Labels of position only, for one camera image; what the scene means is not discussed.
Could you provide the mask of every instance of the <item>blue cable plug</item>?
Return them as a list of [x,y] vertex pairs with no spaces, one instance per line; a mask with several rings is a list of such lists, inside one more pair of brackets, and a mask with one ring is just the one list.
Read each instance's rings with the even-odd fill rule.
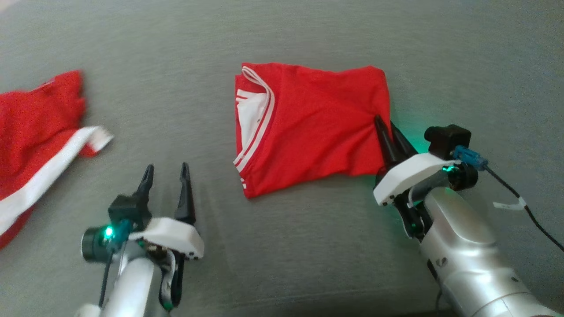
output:
[[483,171],[488,166],[488,160],[483,158],[480,153],[470,150],[463,146],[455,147],[455,152],[452,155],[455,160],[460,160],[468,165],[473,166],[479,171]]

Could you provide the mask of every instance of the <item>clothing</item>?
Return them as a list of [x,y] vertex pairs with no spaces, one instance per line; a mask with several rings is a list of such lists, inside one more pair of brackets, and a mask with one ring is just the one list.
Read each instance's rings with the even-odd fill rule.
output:
[[80,128],[81,89],[81,73],[72,71],[0,95],[0,249],[77,154],[94,156],[113,138],[100,126]]
[[390,126],[390,98],[378,68],[244,63],[235,94],[234,164],[247,198],[334,173],[377,174],[384,165],[374,118]]

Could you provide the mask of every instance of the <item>white trim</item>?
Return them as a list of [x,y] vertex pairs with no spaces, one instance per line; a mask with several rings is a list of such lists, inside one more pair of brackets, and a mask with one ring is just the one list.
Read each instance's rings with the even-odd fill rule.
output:
[[22,188],[0,200],[0,234],[10,228],[21,214],[43,196],[86,143],[93,150],[99,151],[112,138],[113,135],[101,126],[83,127],[77,130],[63,148],[48,160]]
[[266,90],[266,100],[268,102],[267,102],[266,111],[264,111],[264,114],[261,117],[261,121],[258,126],[258,129],[254,130],[252,133],[252,137],[249,138],[250,140],[252,140],[252,142],[250,142],[250,144],[242,144],[243,149],[237,155],[237,158],[235,158],[235,160],[233,161],[235,167],[239,172],[241,172],[245,168],[246,164],[249,162],[250,158],[257,150],[257,147],[260,144],[261,139],[264,137],[266,128],[270,123],[270,119],[272,117],[272,113],[274,111],[274,104],[275,104],[274,92],[272,91],[272,89],[270,89],[269,85],[265,83],[265,81],[262,80],[262,78],[260,78],[259,75],[257,75],[257,73],[254,70],[250,69],[247,66],[244,66],[241,72],[247,80],[262,86]]

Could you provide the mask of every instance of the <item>black cable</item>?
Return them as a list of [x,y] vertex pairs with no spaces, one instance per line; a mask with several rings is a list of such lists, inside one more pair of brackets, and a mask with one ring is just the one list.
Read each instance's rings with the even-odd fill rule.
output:
[[443,295],[443,289],[440,289],[439,293],[437,294],[437,299],[435,299],[435,311],[437,312],[437,317],[440,317],[439,302],[440,302],[440,297],[442,295]]
[[[485,170],[488,171],[488,173],[490,173],[493,178],[495,178],[498,182],[500,182],[505,188],[507,188],[513,195],[515,195],[515,197],[517,198],[521,198],[521,196],[519,195],[519,193],[513,189],[513,187],[511,187],[509,184],[507,184],[503,179],[501,179],[501,177],[499,177],[499,175],[497,175],[492,169],[490,169],[489,166],[485,167]],[[535,224],[535,226],[540,230],[540,232],[542,232],[545,236],[547,236],[547,238],[552,241],[552,243],[556,244],[557,247],[560,248],[561,251],[564,252],[564,246],[562,246],[562,244],[560,244],[560,242],[556,241],[555,238],[553,238],[540,224],[539,222],[535,219],[535,216],[532,215],[531,209],[525,205],[524,207],[525,211],[527,212],[527,214],[529,215],[529,218],[531,218],[532,222]]]
[[106,262],[106,266],[104,268],[104,278],[102,279],[102,291],[100,292],[100,301],[98,302],[98,306],[102,308],[104,305],[104,296],[105,296],[105,288],[108,284],[108,274],[109,274],[109,266],[112,264],[112,257],[113,251],[109,253],[108,261]]

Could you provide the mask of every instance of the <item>glowing green led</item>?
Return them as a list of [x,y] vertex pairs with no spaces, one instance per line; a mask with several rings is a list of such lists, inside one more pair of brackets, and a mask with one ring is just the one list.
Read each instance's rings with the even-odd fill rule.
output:
[[106,230],[104,231],[104,236],[106,238],[109,238],[113,235],[113,228],[112,227],[107,227]]

